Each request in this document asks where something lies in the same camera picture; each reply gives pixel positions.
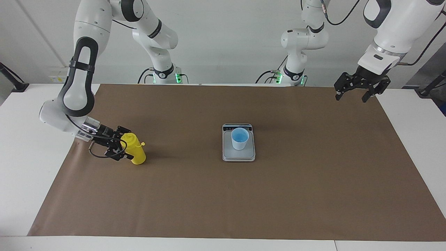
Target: yellow bottle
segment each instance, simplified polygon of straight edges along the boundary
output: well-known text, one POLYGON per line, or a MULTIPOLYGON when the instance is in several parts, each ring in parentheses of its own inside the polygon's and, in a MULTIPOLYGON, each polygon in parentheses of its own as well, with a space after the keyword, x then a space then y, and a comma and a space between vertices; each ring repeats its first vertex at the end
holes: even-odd
MULTIPOLYGON (((122 135, 121 139, 127 142, 127 149, 125 152, 134 156, 132 163, 135 165, 141 165, 144 163, 146 156, 142 147, 145 146, 145 143, 140 143, 138 137, 132 133, 122 135)), ((125 144, 122 141, 121 145, 122 147, 125 147, 125 144)))

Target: table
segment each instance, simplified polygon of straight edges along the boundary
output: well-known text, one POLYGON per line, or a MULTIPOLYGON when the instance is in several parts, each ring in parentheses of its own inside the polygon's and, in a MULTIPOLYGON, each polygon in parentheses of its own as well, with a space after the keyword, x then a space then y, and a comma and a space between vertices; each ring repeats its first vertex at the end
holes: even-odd
MULTIPOLYGON (((25 237, 73 142, 70 134, 38 118, 43 102, 56 97, 60 88, 33 84, 0 106, 0 250, 446 250, 446 242, 25 237)), ((390 89, 378 99, 446 216, 446 118, 412 90, 390 89)))

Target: digital scale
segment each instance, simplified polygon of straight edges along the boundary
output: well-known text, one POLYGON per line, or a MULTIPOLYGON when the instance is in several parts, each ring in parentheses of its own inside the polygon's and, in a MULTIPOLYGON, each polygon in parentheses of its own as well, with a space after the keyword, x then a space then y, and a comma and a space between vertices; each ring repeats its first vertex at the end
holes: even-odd
POLYGON ((252 162, 256 159, 254 132, 250 124, 224 124, 222 129, 223 160, 226 162, 252 162), (244 128, 249 133, 249 139, 243 150, 232 146, 231 132, 236 128, 244 128))

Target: brown table surface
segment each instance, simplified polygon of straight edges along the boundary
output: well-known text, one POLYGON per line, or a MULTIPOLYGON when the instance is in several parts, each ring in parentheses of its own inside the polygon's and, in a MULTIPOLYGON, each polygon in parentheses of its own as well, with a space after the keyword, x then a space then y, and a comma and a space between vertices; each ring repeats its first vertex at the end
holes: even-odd
POLYGON ((334 94, 101 85, 91 117, 131 129, 148 159, 96 159, 75 140, 29 235, 446 241, 379 102, 334 94), (222 160, 224 123, 253 125, 255 162, 222 160))

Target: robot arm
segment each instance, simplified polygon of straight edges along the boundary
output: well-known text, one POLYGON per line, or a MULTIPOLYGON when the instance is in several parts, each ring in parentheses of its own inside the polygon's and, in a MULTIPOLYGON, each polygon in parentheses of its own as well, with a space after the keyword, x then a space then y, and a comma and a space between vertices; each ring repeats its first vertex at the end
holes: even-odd
POLYGON ((91 83, 96 59, 107 46, 113 19, 136 27, 133 36, 149 52, 161 83, 177 82, 171 74, 176 67, 167 50, 177 46, 178 36, 155 16, 146 0, 82 0, 74 22, 74 56, 67 81, 57 99, 43 104, 39 116, 42 122, 61 131, 107 146, 105 155, 110 158, 131 159, 120 143, 121 136, 130 130, 118 127, 114 131, 87 116, 95 104, 91 83))
POLYGON ((353 75, 344 72, 334 87, 340 100, 355 88, 368 89, 363 102, 382 94, 390 84, 386 74, 406 56, 414 42, 438 17, 445 0, 369 0, 364 19, 377 29, 373 43, 358 62, 353 75))
POLYGON ((318 50, 327 46, 328 33, 324 29, 325 16, 320 0, 306 0, 302 11, 305 29, 290 29, 282 34, 282 47, 288 51, 288 61, 281 69, 283 83, 296 85, 304 74, 307 56, 304 50, 318 50))

